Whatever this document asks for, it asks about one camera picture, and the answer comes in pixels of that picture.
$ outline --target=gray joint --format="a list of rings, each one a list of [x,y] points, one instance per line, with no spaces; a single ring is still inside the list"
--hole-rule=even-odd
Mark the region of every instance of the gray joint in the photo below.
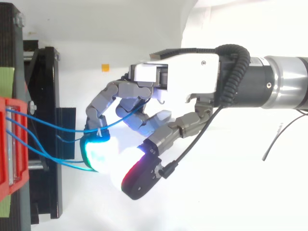
[[[139,87],[138,84],[132,82],[121,82],[118,87],[118,96],[122,99],[140,97],[147,100],[153,95],[153,87]]]
[[[180,129],[178,127],[170,128],[168,125],[159,127],[148,137],[157,146],[160,155],[171,148],[173,142],[178,138],[180,138]]]
[[[116,114],[123,118],[127,116],[134,107],[140,102],[140,99],[122,99],[118,107],[116,108]],[[160,126],[165,125],[171,118],[171,112],[163,110],[156,113],[152,117],[148,117],[143,112],[143,109],[135,112],[124,122],[134,131],[137,131],[143,136],[149,136]]]
[[[116,99],[118,87],[116,84],[108,84],[91,102],[86,109],[89,129],[101,128],[107,125],[105,116],[102,114]]]
[[[87,125],[89,129],[101,128],[107,125],[105,116],[98,116],[97,110],[94,107],[87,107],[86,113],[88,116]]]
[[[162,154],[173,145],[176,139],[198,134],[209,117],[209,114],[199,117],[197,112],[187,113],[177,118],[175,122],[159,127],[148,139],[155,143],[159,154]]]
[[[176,119],[175,122],[170,122],[170,128],[179,128],[180,136],[186,138],[199,133],[201,127],[209,119],[209,116],[204,116],[202,119],[196,112],[187,113]]]
[[[91,106],[97,110],[98,116],[100,116],[110,104],[116,99],[118,93],[118,87],[115,84],[108,85],[102,90],[91,102]]]

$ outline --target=black connector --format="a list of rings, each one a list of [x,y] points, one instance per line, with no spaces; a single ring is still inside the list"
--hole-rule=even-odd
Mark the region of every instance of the black connector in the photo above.
[[[171,163],[167,164],[163,169],[159,170],[158,173],[165,179],[167,179],[171,173],[174,172],[175,168],[178,166],[177,161],[172,161]]]

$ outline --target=black cable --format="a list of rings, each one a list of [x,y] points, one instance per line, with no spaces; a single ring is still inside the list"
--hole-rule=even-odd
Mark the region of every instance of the black cable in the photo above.
[[[233,100],[238,91],[239,85],[249,67],[250,54],[246,48],[234,44],[219,46],[215,48],[215,53],[218,55],[237,55],[234,68],[231,70],[230,75],[226,79],[222,94],[220,96],[221,105],[224,107],[230,107],[233,104]]]
[[[269,148],[267,149],[267,151],[265,152],[262,160],[265,161],[266,158],[268,157],[269,153],[270,153],[270,150],[271,148],[274,146],[275,142],[277,141],[277,139],[280,137],[280,135],[291,125],[293,124],[295,121],[297,121],[298,119],[300,119],[301,117],[304,117],[304,116],[308,116],[308,113],[305,114],[303,112],[301,112],[300,110],[297,110],[298,112],[302,113],[303,115],[299,116],[298,118],[296,118],[295,120],[293,120],[292,122],[290,122],[279,134],[277,134],[277,136],[274,138],[273,142],[270,144]]]
[[[197,137],[192,141],[192,143],[186,148],[186,150],[174,161],[167,164],[165,167],[163,167],[162,170],[159,170],[159,174],[167,179],[172,172],[174,172],[175,168],[179,165],[179,162],[186,156],[186,154],[194,147],[194,145],[198,142],[198,140],[201,138],[203,133],[207,130],[207,128],[210,126],[213,119],[217,116],[217,114],[223,109],[223,106],[220,106],[213,115],[209,118],[209,120],[206,122],[205,126],[201,129]]]
[[[303,115],[305,115],[305,113],[304,112],[302,112],[301,110],[297,110],[299,113],[301,113],[301,114],[303,114]]]
[[[179,163],[184,156],[186,156],[186,154],[194,147],[194,145],[198,142],[198,140],[200,140],[201,136],[203,135],[203,133],[207,130],[207,128],[210,126],[211,122],[213,121],[213,119],[215,118],[215,116],[217,116],[217,114],[223,109],[223,106],[219,107],[214,113],[213,115],[209,118],[209,120],[206,122],[205,126],[201,129],[201,131],[199,132],[199,134],[197,135],[197,137],[192,141],[192,143],[185,149],[185,151],[175,160],[177,163]]]

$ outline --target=blue wire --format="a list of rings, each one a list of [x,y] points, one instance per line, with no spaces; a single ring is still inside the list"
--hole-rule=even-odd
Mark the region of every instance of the blue wire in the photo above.
[[[6,119],[8,121],[11,121],[12,123],[18,125],[19,127],[21,127],[22,129],[24,129],[26,132],[28,132],[30,134],[30,136],[33,137],[33,139],[35,140],[35,142],[38,144],[39,148],[43,151],[43,153],[46,155],[47,158],[51,157],[53,158],[54,160],[57,160],[57,161],[60,161],[60,162],[68,162],[68,163],[83,163],[83,161],[74,161],[74,160],[62,160],[62,159],[59,159],[59,158],[55,158],[55,157],[52,157],[51,155],[49,155],[46,150],[43,148],[43,146],[41,145],[41,143],[39,142],[39,140],[36,138],[36,136],[32,133],[32,131],[30,131],[29,129],[27,129],[25,126],[23,126],[22,124],[16,122],[15,120],[13,119],[10,119],[8,117],[6,117]]]
[[[76,139],[76,140],[73,140],[73,141],[67,141],[67,140],[65,140],[65,139],[63,139],[61,136],[56,136],[59,140],[61,140],[62,142],[64,142],[64,143],[74,143],[74,142],[76,142],[76,141],[79,141],[79,140],[81,140],[81,138],[79,138],[79,139]]]
[[[68,166],[68,167],[72,167],[72,168],[76,168],[76,169],[79,169],[79,170],[84,170],[84,171],[92,171],[94,172],[93,169],[89,169],[89,168],[83,168],[83,167],[78,167],[78,166],[74,166],[74,165],[69,165],[69,164],[66,164],[66,163],[63,163],[63,162],[59,162],[56,160],[56,158],[53,158],[52,156],[48,155],[46,156],[44,153],[32,148],[31,146],[29,146],[28,144],[26,144],[25,142],[23,142],[20,138],[18,138],[17,136],[15,136],[13,133],[11,133],[10,131],[6,130],[6,132],[8,134],[10,134],[13,138],[15,138],[17,141],[19,141],[23,146],[27,147],[28,149],[32,150],[33,152],[39,154],[39,155],[42,155],[50,160],[53,160],[54,162],[60,164],[60,165],[64,165],[64,166]]]
[[[150,99],[148,99],[146,102],[144,102],[143,104],[141,104],[138,108],[136,108],[135,110],[133,110],[131,113],[129,113],[127,116],[123,117],[122,119],[120,119],[120,120],[118,120],[118,121],[116,121],[116,122],[114,122],[114,123],[112,123],[112,124],[110,124],[110,125],[107,125],[107,126],[105,126],[105,127],[102,127],[102,128],[100,128],[100,129],[103,130],[103,129],[110,128],[110,127],[112,127],[112,126],[114,126],[114,125],[116,125],[116,124],[122,122],[123,120],[129,118],[131,115],[133,115],[135,112],[137,112],[141,107],[143,107],[146,103],[148,103],[149,100],[150,100]],[[67,129],[67,128],[62,128],[62,127],[56,126],[56,125],[54,125],[54,124],[45,122],[45,121],[43,121],[43,120],[37,119],[37,118],[35,118],[35,117],[33,117],[33,116],[27,115],[27,114],[22,113],[22,112],[18,112],[18,111],[15,111],[15,110],[10,110],[10,109],[6,109],[6,111],[7,111],[7,112],[11,112],[11,113],[15,113],[15,114],[18,114],[18,115],[22,115],[22,116],[25,116],[25,117],[28,117],[28,118],[30,118],[30,119],[33,119],[33,120],[39,122],[39,123],[45,124],[45,125],[50,126],[50,127],[52,127],[52,128],[58,129],[58,130],[60,130],[60,131],[90,133],[90,132],[97,131],[97,129],[98,129],[98,128],[96,128],[96,129],[91,129],[91,130],[73,130],[73,129]]]

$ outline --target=white object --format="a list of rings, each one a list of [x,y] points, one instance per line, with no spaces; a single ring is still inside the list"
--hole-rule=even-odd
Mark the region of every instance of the white object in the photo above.
[[[156,66],[151,64],[136,65],[134,81],[156,82]]]
[[[191,94],[216,91],[219,65],[216,54],[181,54],[148,63],[168,65],[167,90],[157,89],[154,95],[161,101],[172,98],[186,103]]]

